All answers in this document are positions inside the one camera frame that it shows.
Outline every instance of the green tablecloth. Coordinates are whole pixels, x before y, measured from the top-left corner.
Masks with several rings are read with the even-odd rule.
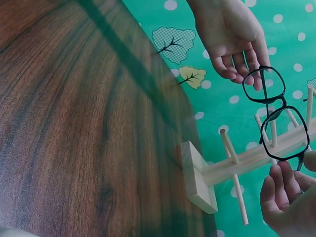
[[[245,0],[262,24],[271,64],[286,83],[289,105],[306,116],[307,83],[316,78],[316,4],[312,0]],[[209,162],[226,158],[219,135],[228,134],[237,153],[258,145],[260,133],[254,114],[265,117],[263,105],[247,99],[240,84],[219,77],[195,30],[193,14],[185,0],[124,0],[135,19],[187,93],[197,122],[203,156]],[[267,80],[273,90],[273,81]],[[287,116],[277,120],[278,132],[293,128]],[[239,177],[249,225],[243,226],[232,180],[216,185],[219,212],[215,214],[219,237],[276,236],[265,225],[259,193],[270,164]],[[310,174],[304,167],[303,172]]]

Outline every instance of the eyeglass temple arm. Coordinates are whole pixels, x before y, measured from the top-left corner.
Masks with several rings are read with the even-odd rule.
[[[265,100],[268,98],[268,94],[267,94],[267,87],[266,87],[266,82],[265,82],[265,76],[263,74],[263,71],[260,71],[260,78],[262,81],[262,88],[263,88],[263,93],[265,95]],[[266,108],[267,108],[267,117],[269,116],[269,104],[266,104]],[[265,125],[265,131],[267,131],[267,127],[268,127],[268,123],[266,123]],[[263,143],[263,137],[260,138],[259,144]]]

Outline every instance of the wooden dowel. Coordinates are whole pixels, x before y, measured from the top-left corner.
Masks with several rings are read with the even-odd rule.
[[[229,137],[227,135],[226,130],[225,129],[221,129],[220,130],[220,134],[221,134],[224,146],[227,147],[227,150],[230,153],[231,158],[233,159],[234,163],[238,164],[239,163],[238,156],[237,156],[237,154],[235,152],[235,149],[234,149],[234,147],[232,145],[231,140],[229,139]]]
[[[299,126],[299,123],[297,122],[296,118],[294,117],[293,113],[291,112],[290,109],[286,109],[286,113],[287,115],[290,117],[292,123],[294,124],[294,127],[298,127]],[[310,146],[308,146],[307,150],[310,152],[312,149]]]
[[[259,130],[260,130],[262,124],[261,124],[261,121],[260,121],[260,118],[259,118],[258,115],[255,115],[255,120],[256,120],[256,123],[257,123],[257,125],[258,125]],[[268,141],[269,141],[268,136],[267,136],[267,133],[266,133],[266,131],[265,131],[264,129],[262,130],[262,136],[263,136],[263,140],[265,140],[265,142],[268,142]],[[272,164],[277,164],[277,160],[274,159],[274,158],[271,158],[271,163],[272,163]]]
[[[271,114],[274,111],[274,107],[269,107],[269,113]],[[270,122],[271,135],[272,135],[272,147],[277,147],[277,123],[276,120]]]
[[[261,121],[260,121],[260,118],[259,118],[258,115],[255,115],[255,120],[256,120],[256,123],[257,123],[257,125],[258,125],[259,130],[260,130],[262,124],[261,124]],[[262,130],[262,136],[263,136],[263,140],[265,140],[265,142],[268,142],[268,141],[269,141],[268,136],[267,136],[267,133],[266,133],[266,131],[265,131],[264,129]]]
[[[241,212],[242,223],[244,225],[248,225],[249,222],[248,222],[248,217],[247,217],[247,211],[246,211],[245,203],[243,200],[239,179],[238,179],[238,176],[236,174],[233,175],[233,181],[234,181],[236,196],[238,199],[239,208],[240,208],[240,212]]]
[[[307,96],[307,114],[306,114],[306,126],[310,127],[311,119],[312,119],[312,110],[313,110],[313,94],[314,87],[312,84],[308,85],[308,96]]]

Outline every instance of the yellow leaf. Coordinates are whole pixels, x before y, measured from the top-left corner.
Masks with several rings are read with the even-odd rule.
[[[198,70],[190,67],[179,68],[179,74],[187,84],[194,89],[197,89],[201,86],[201,82],[205,79],[205,70]]]

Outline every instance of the wooden base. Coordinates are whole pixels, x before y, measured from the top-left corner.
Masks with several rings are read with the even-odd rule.
[[[187,198],[206,213],[216,213],[214,186],[208,187],[201,173],[208,164],[190,141],[181,144],[181,155]]]

